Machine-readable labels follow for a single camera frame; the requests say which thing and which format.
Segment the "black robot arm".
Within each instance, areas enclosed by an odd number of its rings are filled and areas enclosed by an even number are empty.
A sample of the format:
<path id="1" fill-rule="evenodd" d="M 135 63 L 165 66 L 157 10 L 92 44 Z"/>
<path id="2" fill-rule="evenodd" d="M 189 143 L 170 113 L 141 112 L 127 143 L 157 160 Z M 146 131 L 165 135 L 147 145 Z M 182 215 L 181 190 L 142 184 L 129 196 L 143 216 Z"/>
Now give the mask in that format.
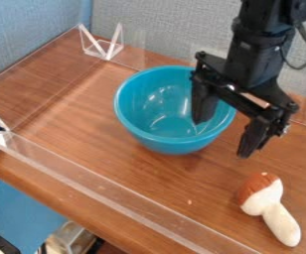
<path id="1" fill-rule="evenodd" d="M 214 116 L 224 101 L 248 118 L 236 154 L 246 158 L 271 137 L 285 133 L 297 103 L 281 90 L 277 77 L 292 40 L 306 42 L 306 0 L 240 0 L 232 21 L 225 59 L 196 53 L 192 71 L 192 118 L 200 124 Z"/>

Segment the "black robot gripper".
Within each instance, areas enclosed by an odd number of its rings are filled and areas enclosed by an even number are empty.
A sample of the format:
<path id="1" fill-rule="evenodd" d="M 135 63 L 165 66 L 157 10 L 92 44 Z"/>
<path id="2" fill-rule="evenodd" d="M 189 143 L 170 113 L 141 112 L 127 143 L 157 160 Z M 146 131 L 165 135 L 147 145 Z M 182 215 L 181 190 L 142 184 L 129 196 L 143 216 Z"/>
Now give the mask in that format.
<path id="1" fill-rule="evenodd" d="M 268 137 L 285 133 L 299 110 L 277 84 L 292 39 L 292 35 L 260 41 L 233 38 L 221 68 L 212 65 L 208 53 L 196 53 L 190 74 L 193 122 L 198 125 L 213 118 L 220 99 L 238 110 L 250 119 L 236 151 L 242 159 L 260 149 Z"/>

